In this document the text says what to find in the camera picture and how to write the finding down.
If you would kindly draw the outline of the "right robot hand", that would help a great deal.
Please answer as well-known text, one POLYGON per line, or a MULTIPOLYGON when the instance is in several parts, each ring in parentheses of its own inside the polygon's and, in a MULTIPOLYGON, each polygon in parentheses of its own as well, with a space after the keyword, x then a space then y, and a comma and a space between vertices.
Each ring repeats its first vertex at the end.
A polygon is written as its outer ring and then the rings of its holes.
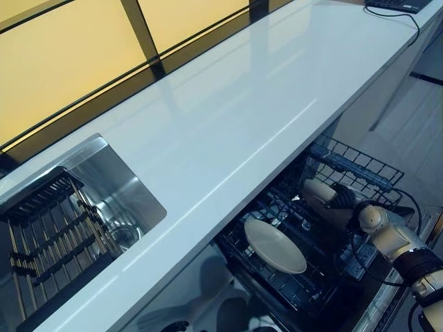
POLYGON ((328 206, 335 210, 352 210, 356 205, 356 194, 348 186, 335 183, 331 188, 336 192, 328 206))

